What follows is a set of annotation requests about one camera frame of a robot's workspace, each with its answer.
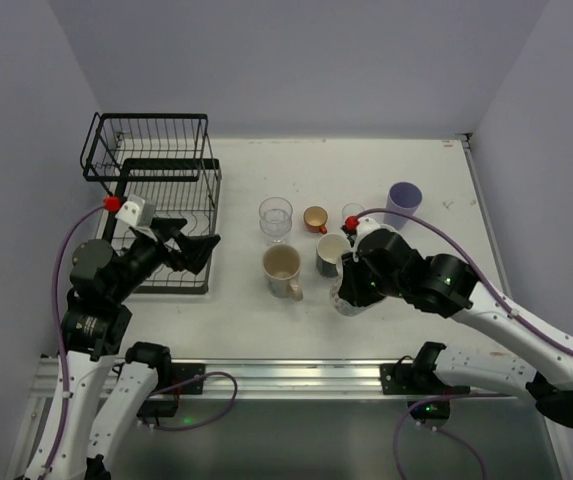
purple cup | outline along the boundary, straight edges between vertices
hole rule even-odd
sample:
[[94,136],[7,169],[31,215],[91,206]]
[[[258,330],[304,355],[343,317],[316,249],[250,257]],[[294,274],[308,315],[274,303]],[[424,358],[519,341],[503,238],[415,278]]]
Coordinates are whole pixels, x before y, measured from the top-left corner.
[[[386,209],[413,215],[421,203],[422,191],[417,188],[417,185],[409,182],[399,182],[390,187],[388,191]],[[407,218],[393,215],[392,213],[384,215],[384,223],[390,225],[395,230],[400,230],[406,225],[407,221]]]

clear glass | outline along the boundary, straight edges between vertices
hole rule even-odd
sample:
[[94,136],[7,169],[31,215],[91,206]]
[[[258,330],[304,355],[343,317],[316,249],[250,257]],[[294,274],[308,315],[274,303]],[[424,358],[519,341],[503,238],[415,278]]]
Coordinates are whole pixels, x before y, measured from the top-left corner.
[[362,213],[365,210],[359,203],[349,203],[342,208],[342,220],[346,221],[348,217]]
[[293,206],[281,197],[267,198],[259,206],[259,228],[266,245],[288,243],[293,228]]

beige mug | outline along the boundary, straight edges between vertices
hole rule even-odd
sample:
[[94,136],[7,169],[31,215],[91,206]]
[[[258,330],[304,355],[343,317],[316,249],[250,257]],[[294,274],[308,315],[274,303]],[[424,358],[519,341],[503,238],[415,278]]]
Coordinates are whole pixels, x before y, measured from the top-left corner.
[[299,286],[301,267],[299,253],[288,245],[275,245],[264,253],[262,265],[268,289],[279,298],[292,298],[299,302],[304,298]]

red connector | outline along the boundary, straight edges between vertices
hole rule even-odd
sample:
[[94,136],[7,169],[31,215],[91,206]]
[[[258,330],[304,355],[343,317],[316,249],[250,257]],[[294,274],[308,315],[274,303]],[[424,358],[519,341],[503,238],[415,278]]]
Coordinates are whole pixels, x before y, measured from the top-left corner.
[[354,232],[355,230],[357,230],[357,225],[359,225],[359,220],[357,220],[357,217],[355,215],[351,215],[346,219],[344,225],[346,226],[346,229],[349,232]]
[[110,213],[117,213],[122,208],[122,202],[119,197],[106,197],[104,199],[104,208]]

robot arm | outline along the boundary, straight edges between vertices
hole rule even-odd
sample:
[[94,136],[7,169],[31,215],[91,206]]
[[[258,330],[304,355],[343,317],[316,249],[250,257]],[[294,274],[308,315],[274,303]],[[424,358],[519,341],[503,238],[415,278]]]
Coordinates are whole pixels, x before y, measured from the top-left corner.
[[514,316],[519,313],[573,351],[572,336],[504,296],[511,308],[507,312],[459,258],[447,254],[424,258],[392,227],[372,218],[362,218],[354,227],[355,244],[342,256],[340,278],[331,289],[340,313],[356,315],[386,297],[398,297],[420,311],[474,328],[517,355],[483,357],[429,342],[415,358],[408,381],[515,395],[534,401],[540,413],[573,428],[573,356],[529,331]]
[[[110,478],[108,469],[130,422],[156,387],[167,386],[170,371],[167,348],[136,344],[97,414],[102,386],[131,318],[122,302],[161,265],[199,273],[220,240],[219,235],[184,236],[186,220],[153,218],[155,206],[143,198],[129,196],[118,203],[116,218],[131,228],[135,239],[121,254],[101,239],[89,240],[73,253],[72,288],[61,323],[66,351],[60,352],[53,404],[25,480]],[[167,246],[169,240],[179,250]],[[62,355],[69,366],[68,391],[63,388]],[[56,455],[49,462],[54,445]]]

